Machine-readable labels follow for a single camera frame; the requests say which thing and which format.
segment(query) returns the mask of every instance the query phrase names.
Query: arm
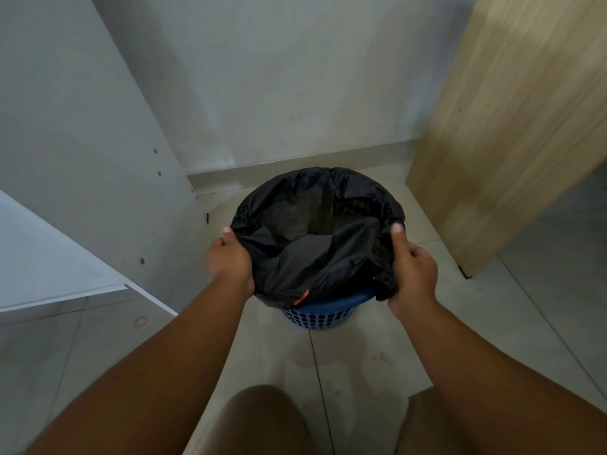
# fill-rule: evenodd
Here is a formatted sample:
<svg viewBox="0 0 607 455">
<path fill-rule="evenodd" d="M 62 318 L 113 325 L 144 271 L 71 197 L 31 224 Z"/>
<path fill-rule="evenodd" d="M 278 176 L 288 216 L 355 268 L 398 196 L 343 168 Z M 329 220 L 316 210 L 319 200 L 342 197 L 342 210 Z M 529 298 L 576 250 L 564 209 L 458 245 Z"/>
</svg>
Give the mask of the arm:
<svg viewBox="0 0 607 455">
<path fill-rule="evenodd" d="M 607 415 L 492 346 L 434 296 L 436 262 L 392 229 L 399 293 L 389 301 L 432 383 L 486 454 L 603 453 Z"/>
<path fill-rule="evenodd" d="M 213 283 L 74 399 L 28 455 L 183 452 L 254 290 L 251 259 L 230 229 L 211 244 L 208 268 Z"/>
</svg>

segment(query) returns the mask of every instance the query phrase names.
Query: forearm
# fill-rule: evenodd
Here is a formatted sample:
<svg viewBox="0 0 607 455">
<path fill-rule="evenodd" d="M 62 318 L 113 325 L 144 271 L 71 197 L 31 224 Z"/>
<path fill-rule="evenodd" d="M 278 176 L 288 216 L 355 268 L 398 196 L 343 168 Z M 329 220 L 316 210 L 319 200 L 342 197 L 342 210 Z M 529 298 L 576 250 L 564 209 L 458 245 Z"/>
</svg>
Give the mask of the forearm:
<svg viewBox="0 0 607 455">
<path fill-rule="evenodd" d="M 481 452 L 593 453 L 607 446 L 604 413 L 497 350 L 435 300 L 408 307 L 401 322 Z"/>
<path fill-rule="evenodd" d="M 247 294 L 213 282 L 78 396 L 28 454 L 180 454 L 215 389 Z"/>
</svg>

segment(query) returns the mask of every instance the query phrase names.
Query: person's right arm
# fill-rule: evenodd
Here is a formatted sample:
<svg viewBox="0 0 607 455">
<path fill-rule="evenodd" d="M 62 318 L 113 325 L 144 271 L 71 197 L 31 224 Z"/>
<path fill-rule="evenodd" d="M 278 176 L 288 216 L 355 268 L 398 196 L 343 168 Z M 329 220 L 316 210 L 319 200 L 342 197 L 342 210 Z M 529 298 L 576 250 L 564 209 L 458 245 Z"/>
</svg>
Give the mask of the person's right arm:
<svg viewBox="0 0 607 455">
<path fill-rule="evenodd" d="M 428 252 L 393 227 L 399 292 L 389 301 L 432 383 L 484 454 L 607 452 L 607 414 L 502 353 L 435 298 Z"/>
</svg>

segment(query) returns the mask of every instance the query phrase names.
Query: person's left arm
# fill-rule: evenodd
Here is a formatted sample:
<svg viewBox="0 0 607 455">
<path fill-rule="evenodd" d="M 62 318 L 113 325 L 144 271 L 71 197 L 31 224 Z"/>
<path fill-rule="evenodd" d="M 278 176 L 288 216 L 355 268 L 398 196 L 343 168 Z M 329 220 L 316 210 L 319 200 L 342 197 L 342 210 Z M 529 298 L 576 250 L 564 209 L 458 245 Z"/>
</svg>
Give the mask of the person's left arm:
<svg viewBox="0 0 607 455">
<path fill-rule="evenodd" d="M 251 259 L 230 229 L 211 244 L 208 267 L 213 283 L 74 399 L 27 455 L 183 452 L 254 291 Z"/>
</svg>

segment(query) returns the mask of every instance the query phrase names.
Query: trash bag liner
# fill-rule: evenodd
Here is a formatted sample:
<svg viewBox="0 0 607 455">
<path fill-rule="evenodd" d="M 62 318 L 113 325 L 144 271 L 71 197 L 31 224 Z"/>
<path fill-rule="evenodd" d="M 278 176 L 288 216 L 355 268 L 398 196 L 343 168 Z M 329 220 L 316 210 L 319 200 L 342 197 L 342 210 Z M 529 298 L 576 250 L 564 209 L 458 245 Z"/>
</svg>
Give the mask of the trash bag liner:
<svg viewBox="0 0 607 455">
<path fill-rule="evenodd" d="M 394 295 L 390 225 L 404 220 L 401 205 L 369 177 L 313 167 L 261 185 L 231 227 L 251 255 L 255 295 L 286 309 L 371 287 L 378 300 Z"/>
</svg>

